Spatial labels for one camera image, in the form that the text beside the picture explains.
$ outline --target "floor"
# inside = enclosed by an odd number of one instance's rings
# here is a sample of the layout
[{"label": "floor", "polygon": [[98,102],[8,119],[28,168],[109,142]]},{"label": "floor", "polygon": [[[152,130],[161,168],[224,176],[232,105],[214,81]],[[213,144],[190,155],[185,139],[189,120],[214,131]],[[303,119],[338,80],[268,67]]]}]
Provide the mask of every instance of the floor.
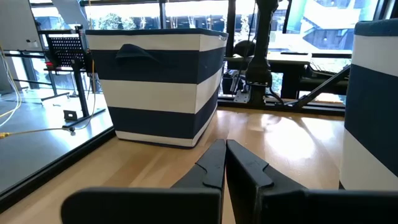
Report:
[{"label": "floor", "polygon": [[[343,126],[340,117],[218,108],[196,148],[171,149],[113,138],[0,214],[0,223],[61,223],[63,200],[85,187],[170,187],[220,138],[237,140],[310,189],[337,189]],[[223,223],[234,223],[228,186]]]},{"label": "floor", "polygon": [[[1,132],[19,132],[44,128],[61,128],[64,124],[63,109],[80,108],[78,98],[60,96],[41,104],[40,98],[52,95],[52,90],[23,90],[23,102],[14,116],[2,127]],[[12,110],[15,94],[0,97],[0,114]],[[93,106],[93,95],[89,96],[89,110]],[[96,108],[105,108],[103,95],[97,94]],[[0,118],[0,124],[6,117]],[[10,136],[0,139],[0,195],[29,175],[70,152],[74,148],[112,126],[105,111],[95,116],[87,128],[71,135],[67,131],[44,131]]]}]

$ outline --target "wooden table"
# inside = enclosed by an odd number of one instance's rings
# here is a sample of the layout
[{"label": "wooden table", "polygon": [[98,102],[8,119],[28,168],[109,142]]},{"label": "wooden table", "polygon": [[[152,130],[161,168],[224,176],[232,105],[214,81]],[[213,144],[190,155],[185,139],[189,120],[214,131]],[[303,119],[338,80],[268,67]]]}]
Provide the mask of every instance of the wooden table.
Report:
[{"label": "wooden table", "polygon": [[[215,139],[235,139],[311,189],[337,189],[342,118],[218,108],[198,146],[172,149],[114,138],[0,214],[0,223],[57,224],[71,193],[92,186],[168,188]],[[223,223],[234,223],[226,186]]]}]

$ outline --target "striped storage basket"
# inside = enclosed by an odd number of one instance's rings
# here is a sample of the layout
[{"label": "striped storage basket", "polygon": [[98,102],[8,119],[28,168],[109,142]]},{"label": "striped storage basket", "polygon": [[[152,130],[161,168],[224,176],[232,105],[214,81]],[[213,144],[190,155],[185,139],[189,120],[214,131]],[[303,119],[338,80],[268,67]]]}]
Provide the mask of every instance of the striped storage basket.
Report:
[{"label": "striped storage basket", "polygon": [[398,19],[354,34],[340,187],[398,190]]},{"label": "striped storage basket", "polygon": [[215,113],[227,34],[87,30],[119,139],[193,147]]}]

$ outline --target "metal stand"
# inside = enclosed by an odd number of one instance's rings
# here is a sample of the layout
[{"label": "metal stand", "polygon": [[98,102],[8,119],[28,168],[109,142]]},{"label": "metal stand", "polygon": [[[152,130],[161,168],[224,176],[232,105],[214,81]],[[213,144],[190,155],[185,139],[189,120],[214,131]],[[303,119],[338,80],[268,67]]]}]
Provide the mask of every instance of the metal stand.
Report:
[{"label": "metal stand", "polygon": [[256,43],[254,57],[246,70],[246,84],[250,92],[248,103],[263,105],[266,98],[266,88],[269,88],[272,96],[276,97],[276,94],[271,90],[272,75],[271,66],[267,60],[267,53],[272,15],[278,8],[278,0],[257,0],[257,5],[260,10],[257,40],[261,41]]},{"label": "metal stand", "polygon": [[[79,118],[79,111],[64,110],[65,125],[63,128],[72,127],[91,117],[88,111],[87,101],[85,96],[85,89],[83,88],[83,81],[81,79],[81,70],[84,69],[86,73],[94,73],[91,71],[90,65],[92,59],[87,54],[82,41],[82,27],[76,27],[75,30],[48,30],[42,31],[45,34],[47,43],[49,44],[49,54],[47,58],[51,61],[47,64],[49,70],[60,70],[58,67],[71,67],[73,69],[73,77],[75,79],[78,97],[81,106],[81,117]],[[50,34],[78,34],[78,37],[50,37]],[[105,109],[98,109],[94,112],[93,116],[103,112]]]},{"label": "metal stand", "polygon": [[[76,113],[76,111],[68,111],[68,110],[64,110],[64,118],[66,120],[72,119],[73,121],[67,122],[65,123],[62,127],[63,128],[69,128],[72,127],[88,118],[91,117],[90,112],[88,111],[88,107],[87,107],[87,101],[86,101],[86,96],[85,96],[85,89],[83,88],[83,82],[81,80],[81,73],[80,73],[80,68],[81,68],[81,62],[80,59],[75,58],[74,60],[72,60],[72,68],[73,68],[73,76],[75,77],[75,81],[76,81],[76,87],[78,90],[78,96],[79,96],[79,100],[80,100],[80,106],[81,106],[81,111],[83,113],[83,116],[81,118],[78,118],[78,115]],[[97,109],[96,111],[94,111],[94,115],[105,111],[105,109]]]},{"label": "metal stand", "polygon": [[41,98],[42,102],[44,102],[46,100],[57,98],[59,96],[67,96],[69,98],[69,93],[61,93],[61,94],[57,93],[57,87],[55,86],[55,83],[54,83],[53,78],[52,78],[52,74],[50,72],[49,72],[49,77],[50,77],[50,83],[36,82],[36,81],[30,81],[30,80],[18,80],[18,79],[14,79],[14,81],[16,81],[16,82],[35,83],[35,84],[42,84],[42,85],[51,85],[52,86],[52,91],[54,92],[54,95],[53,96],[49,96],[49,97],[45,97],[45,98]]},{"label": "metal stand", "polygon": [[319,94],[323,93],[324,90],[344,80],[344,78],[349,75],[349,71],[351,70],[350,68],[351,67],[348,65],[341,72],[333,75],[328,80],[323,82],[320,86],[316,87],[316,89],[312,90],[308,95],[304,95],[300,99],[286,103],[285,105],[297,109],[302,108],[309,102],[313,101]]}]

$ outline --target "window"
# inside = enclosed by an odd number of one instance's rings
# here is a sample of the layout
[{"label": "window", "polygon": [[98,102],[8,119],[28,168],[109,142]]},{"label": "window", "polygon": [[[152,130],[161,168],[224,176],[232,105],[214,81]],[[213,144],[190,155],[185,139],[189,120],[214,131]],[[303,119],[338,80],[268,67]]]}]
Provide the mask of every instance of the window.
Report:
[{"label": "window", "polygon": [[[10,51],[10,54],[19,54],[19,52],[15,52],[15,51]],[[25,68],[24,68],[24,63],[22,61],[22,58],[20,57],[11,57],[11,61],[9,60],[9,58],[6,58],[7,62],[10,66],[10,70],[12,71],[12,67],[14,67],[15,69],[15,73],[17,75],[17,79],[19,80],[27,80],[27,75],[25,72]],[[24,87],[29,87],[29,84],[26,82],[19,82],[19,85],[21,86],[21,88]]]},{"label": "window", "polygon": [[93,29],[159,29],[159,4],[86,6]]},{"label": "window", "polygon": [[254,9],[255,0],[237,0],[236,1],[236,18],[235,18],[235,36],[234,45],[242,40],[248,40],[251,28],[250,40],[256,35],[257,24],[257,4]]},{"label": "window", "polygon": [[33,7],[32,13],[41,30],[70,29],[56,7]]},{"label": "window", "polygon": [[[350,54],[355,24],[373,20],[376,6],[377,0],[292,1],[287,34],[282,34],[283,23],[278,23],[271,31],[275,39],[271,38],[270,50]],[[286,9],[287,5],[280,3],[275,14]]]},{"label": "window", "polygon": [[203,28],[226,32],[228,1],[167,2],[166,28]]}]

